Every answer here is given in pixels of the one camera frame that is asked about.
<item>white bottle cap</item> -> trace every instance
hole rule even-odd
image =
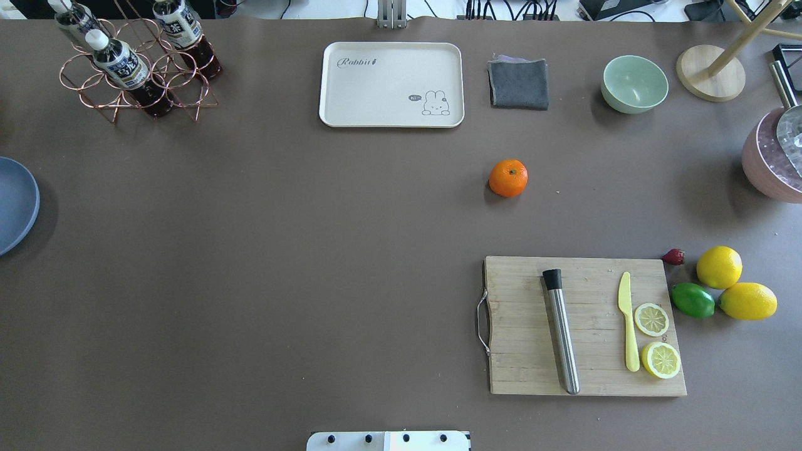
[[[87,44],[95,50],[102,50],[108,46],[108,36],[101,30],[89,30]]]
[[[72,0],[47,0],[53,11],[61,14],[72,9]]]

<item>soda bottle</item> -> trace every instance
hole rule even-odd
[[[195,60],[193,63],[182,53],[181,58],[188,66],[197,65],[198,71],[207,79],[213,79],[223,71],[186,0],[156,0],[153,3],[153,15],[172,45]]]
[[[84,35],[90,30],[106,31],[89,8],[71,0],[47,0],[55,11],[55,21],[65,35],[78,47],[86,43]]]
[[[101,30],[87,33],[87,44],[94,49],[95,65],[127,91],[150,116],[164,116],[172,110],[172,93],[153,82],[150,67],[128,44],[109,38]]]

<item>wooden cutting board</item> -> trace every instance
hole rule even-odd
[[[624,316],[618,310],[618,283],[624,271],[632,276],[633,310],[643,303],[655,303],[669,316],[669,329],[662,337],[650,337],[635,328],[638,352],[653,341],[664,341],[679,351],[661,260],[542,257],[484,260],[490,312],[490,392],[570,396],[557,372],[546,313],[542,273],[556,268],[562,271],[579,396],[687,394],[682,370],[672,379],[661,380],[642,365],[631,372],[624,362]]]

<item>mint green bowl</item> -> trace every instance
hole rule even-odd
[[[668,79],[657,64],[636,55],[613,59],[604,68],[601,94],[613,109],[626,114],[647,112],[668,95]]]

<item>cutting board handle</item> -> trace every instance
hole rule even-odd
[[[488,289],[484,288],[484,292],[482,293],[482,299],[479,299],[479,303],[476,304],[476,336],[479,337],[479,341],[482,343],[482,346],[484,346],[484,353],[487,354],[489,357],[490,347],[488,346],[487,343],[484,342],[484,339],[482,338],[482,329],[480,327],[480,321],[479,321],[480,312],[482,310],[482,303],[484,303],[484,305],[487,306],[488,305],[487,300],[488,300]]]

